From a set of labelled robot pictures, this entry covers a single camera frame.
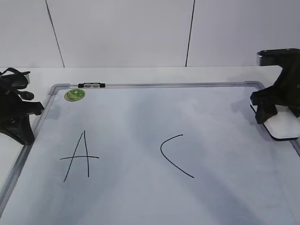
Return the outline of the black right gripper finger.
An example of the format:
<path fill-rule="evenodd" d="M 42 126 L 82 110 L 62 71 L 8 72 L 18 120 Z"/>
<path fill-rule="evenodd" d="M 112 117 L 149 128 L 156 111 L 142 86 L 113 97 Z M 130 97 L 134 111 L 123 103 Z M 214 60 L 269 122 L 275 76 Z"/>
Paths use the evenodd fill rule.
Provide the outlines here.
<path fill-rule="evenodd" d="M 288 107 L 289 110 L 294 114 L 296 118 L 300 117 L 300 108 L 299 107 Z"/>
<path fill-rule="evenodd" d="M 275 105 L 259 104 L 255 112 L 255 119 L 258 124 L 263 124 L 269 118 L 278 114 Z"/>

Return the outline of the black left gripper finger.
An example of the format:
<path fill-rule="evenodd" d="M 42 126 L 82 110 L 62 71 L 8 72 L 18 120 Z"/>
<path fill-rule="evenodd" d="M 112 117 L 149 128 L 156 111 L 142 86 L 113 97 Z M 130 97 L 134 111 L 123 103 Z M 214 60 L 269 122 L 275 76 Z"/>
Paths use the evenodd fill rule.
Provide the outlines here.
<path fill-rule="evenodd" d="M 20 117 L 1 122 L 0 132 L 11 137 L 21 145 L 30 145 L 35 140 L 29 117 Z"/>
<path fill-rule="evenodd" d="M 36 116 L 41 115 L 44 111 L 44 106 L 41 102 L 24 102 L 24 113 L 31 115 L 34 114 Z"/>

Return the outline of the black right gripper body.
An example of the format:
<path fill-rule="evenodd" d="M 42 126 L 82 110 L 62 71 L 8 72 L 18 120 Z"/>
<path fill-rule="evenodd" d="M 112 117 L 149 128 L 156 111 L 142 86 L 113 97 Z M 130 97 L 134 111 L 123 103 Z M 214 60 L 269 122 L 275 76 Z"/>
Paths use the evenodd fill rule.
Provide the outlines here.
<path fill-rule="evenodd" d="M 252 105 L 264 110 L 276 110 L 276 106 L 300 109 L 300 67 L 284 67 L 270 87 L 253 92 L 250 96 Z"/>

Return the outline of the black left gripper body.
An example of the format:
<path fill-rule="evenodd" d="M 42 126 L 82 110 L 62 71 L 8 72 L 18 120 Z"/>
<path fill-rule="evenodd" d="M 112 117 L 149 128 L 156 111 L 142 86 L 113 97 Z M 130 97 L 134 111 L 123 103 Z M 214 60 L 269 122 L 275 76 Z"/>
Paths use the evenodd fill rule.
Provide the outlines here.
<path fill-rule="evenodd" d="M 0 73 L 0 122 L 30 116 L 24 113 L 23 103 L 32 102 L 34 94 L 12 86 L 12 74 L 20 72 L 9 67 Z"/>

